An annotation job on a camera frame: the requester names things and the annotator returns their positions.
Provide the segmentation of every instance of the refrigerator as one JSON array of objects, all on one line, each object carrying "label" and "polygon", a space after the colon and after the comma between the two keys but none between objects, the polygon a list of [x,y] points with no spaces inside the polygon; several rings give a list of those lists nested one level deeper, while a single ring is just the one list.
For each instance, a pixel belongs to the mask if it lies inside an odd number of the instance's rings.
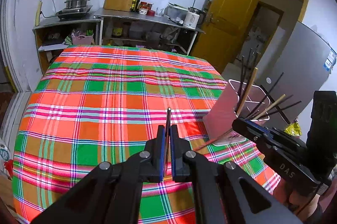
[{"label": "refrigerator", "polygon": [[283,72],[269,99],[273,102],[282,94],[293,95],[280,104],[280,108],[299,100],[302,102],[280,114],[271,115],[264,126],[283,130],[292,123],[312,100],[314,91],[327,80],[335,62],[336,52],[329,44],[306,25],[297,22],[275,65],[263,72],[258,84],[264,91],[269,91]]}]

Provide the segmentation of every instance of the silver bolt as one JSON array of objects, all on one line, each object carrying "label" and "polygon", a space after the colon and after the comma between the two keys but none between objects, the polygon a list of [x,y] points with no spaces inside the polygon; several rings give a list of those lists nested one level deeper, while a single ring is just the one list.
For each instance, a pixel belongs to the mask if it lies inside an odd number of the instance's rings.
[{"label": "silver bolt", "polygon": [[185,153],[186,157],[189,157],[189,158],[194,158],[197,154],[195,153],[195,151],[187,151]]},{"label": "silver bolt", "polygon": [[235,163],[232,161],[227,161],[225,165],[228,169],[231,169],[231,170],[235,169],[236,167]]},{"label": "silver bolt", "polygon": [[99,164],[99,168],[102,170],[108,170],[110,168],[110,163],[103,161]]},{"label": "silver bolt", "polygon": [[148,151],[141,151],[141,152],[139,153],[139,156],[140,156],[141,158],[148,158],[148,157],[150,156],[150,152],[148,152]]}]

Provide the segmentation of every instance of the door panel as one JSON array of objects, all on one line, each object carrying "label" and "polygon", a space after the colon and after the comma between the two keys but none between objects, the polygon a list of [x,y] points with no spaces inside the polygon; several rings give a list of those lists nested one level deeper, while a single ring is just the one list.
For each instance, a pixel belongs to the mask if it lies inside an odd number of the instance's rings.
[{"label": "door panel", "polygon": [[213,0],[192,56],[206,59],[222,73],[234,61],[258,0]]}]

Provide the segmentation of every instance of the pink utensil holder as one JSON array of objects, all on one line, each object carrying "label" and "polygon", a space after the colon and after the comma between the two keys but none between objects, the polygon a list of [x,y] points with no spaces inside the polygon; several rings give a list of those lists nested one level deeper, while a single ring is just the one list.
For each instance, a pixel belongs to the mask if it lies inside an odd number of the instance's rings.
[{"label": "pink utensil holder", "polygon": [[72,44],[73,45],[91,45],[91,42],[93,41],[94,35],[91,36],[84,36],[84,35],[79,35],[79,36],[74,36],[72,37]]},{"label": "pink utensil holder", "polygon": [[[243,94],[246,83],[242,84]],[[233,120],[237,118],[235,113],[235,107],[239,102],[238,90],[240,87],[240,82],[235,80],[229,80],[225,89],[221,93],[220,97],[213,105],[212,109],[208,112],[206,116],[203,117],[203,123],[206,127],[209,139],[214,139],[225,133],[231,128]],[[251,110],[263,99],[266,94],[263,90],[256,85],[252,85],[250,92],[248,94],[247,100],[245,100],[243,109],[240,113],[240,117],[246,117]],[[261,112],[267,108],[270,104],[269,98],[266,98],[262,104],[258,107],[258,111]],[[252,120],[259,125],[264,124],[265,121],[269,120],[269,116]],[[235,131],[226,134],[223,138],[219,139],[214,143],[215,146],[226,145],[230,143],[238,143],[245,141],[246,138],[241,136]]]}]

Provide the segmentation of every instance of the colorful checkered tablecloth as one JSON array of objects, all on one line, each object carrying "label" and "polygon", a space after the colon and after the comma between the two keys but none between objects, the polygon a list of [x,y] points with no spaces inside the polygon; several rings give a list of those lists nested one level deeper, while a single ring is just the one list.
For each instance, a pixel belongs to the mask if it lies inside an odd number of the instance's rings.
[{"label": "colorful checkered tablecloth", "polygon": [[[14,151],[14,202],[29,223],[102,161],[142,151],[172,123],[196,148],[208,140],[202,117],[226,82],[206,61],[156,50],[72,46],[46,72],[22,118]],[[269,192],[279,176],[245,141],[201,150],[233,160]],[[139,223],[195,223],[190,183],[144,184]]]}]

